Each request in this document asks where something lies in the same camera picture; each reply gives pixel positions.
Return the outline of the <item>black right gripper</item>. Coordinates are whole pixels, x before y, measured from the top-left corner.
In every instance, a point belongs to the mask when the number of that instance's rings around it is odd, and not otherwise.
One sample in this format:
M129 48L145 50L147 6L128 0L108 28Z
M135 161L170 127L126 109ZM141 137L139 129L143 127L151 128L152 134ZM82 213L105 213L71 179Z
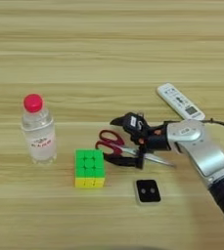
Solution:
M120 116L111 121L111 125L122 127L125 116ZM146 151L170 151L167 139L167 125L165 123L151 127L144 125L140 131L134 132L131 141L138 146L144 146ZM134 167L142 169L144 166L144 154L139 153L136 157L126 157L120 154L104 154L109 163L116 166Z

